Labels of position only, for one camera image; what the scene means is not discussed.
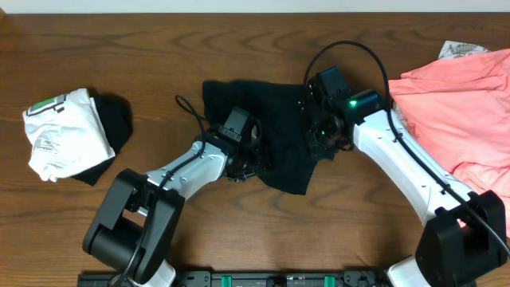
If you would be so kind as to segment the black t-shirt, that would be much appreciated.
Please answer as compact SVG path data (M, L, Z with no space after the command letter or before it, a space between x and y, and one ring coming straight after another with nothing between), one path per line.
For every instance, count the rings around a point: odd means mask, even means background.
M304 118L297 101L301 85L263 81L204 81L204 115L212 124L226 122L239 107L261 122L262 143L272 167L258 175L267 186L292 195L305 195L317 161L304 139Z

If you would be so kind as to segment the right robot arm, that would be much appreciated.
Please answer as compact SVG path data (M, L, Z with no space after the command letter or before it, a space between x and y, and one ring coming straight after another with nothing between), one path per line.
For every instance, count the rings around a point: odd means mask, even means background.
M338 69L329 69L308 80L301 110L313 159L358 149L417 213L424 230L415 253L387 270L393 286L474 286L508 261L502 200L475 193L440 167L376 91L353 92Z

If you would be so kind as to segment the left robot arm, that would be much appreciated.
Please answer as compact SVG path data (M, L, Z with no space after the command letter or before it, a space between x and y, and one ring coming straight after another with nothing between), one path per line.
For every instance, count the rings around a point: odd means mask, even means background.
M264 173L270 161L259 120L214 125L189 151L158 170L121 171L110 186L83 249L117 274L109 286L169 286L166 256L184 203L222 177L235 182Z

